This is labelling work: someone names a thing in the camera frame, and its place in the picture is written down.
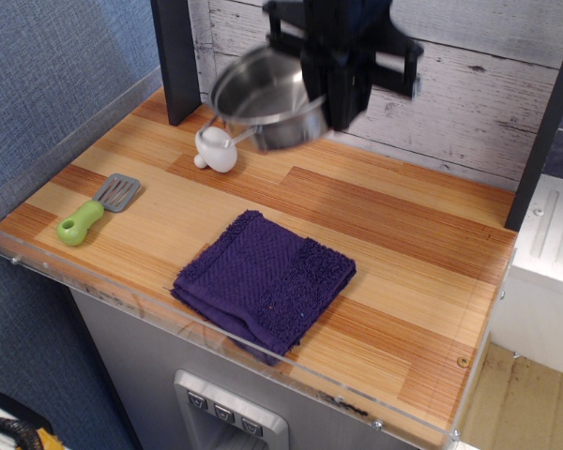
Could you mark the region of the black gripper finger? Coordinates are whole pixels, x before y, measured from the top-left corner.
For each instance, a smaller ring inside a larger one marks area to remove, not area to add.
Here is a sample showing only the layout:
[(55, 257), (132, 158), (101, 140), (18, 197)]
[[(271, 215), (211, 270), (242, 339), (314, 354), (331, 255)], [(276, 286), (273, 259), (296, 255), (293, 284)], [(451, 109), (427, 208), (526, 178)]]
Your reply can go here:
[(309, 99), (327, 98), (327, 54), (320, 49), (303, 49), (300, 63)]
[(368, 107), (372, 84), (363, 66), (333, 67), (327, 71), (329, 126), (336, 131), (350, 127)]

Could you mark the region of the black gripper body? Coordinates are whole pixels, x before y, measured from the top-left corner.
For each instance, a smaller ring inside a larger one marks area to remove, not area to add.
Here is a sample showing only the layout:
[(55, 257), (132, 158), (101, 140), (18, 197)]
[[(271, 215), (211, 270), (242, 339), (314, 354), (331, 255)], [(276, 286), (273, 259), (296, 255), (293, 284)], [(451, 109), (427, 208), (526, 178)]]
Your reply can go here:
[(419, 88), (423, 48), (390, 16), (390, 1), (265, 1), (268, 44), (300, 59), (303, 49), (327, 54), (328, 69), (363, 66), (368, 80), (411, 98)]

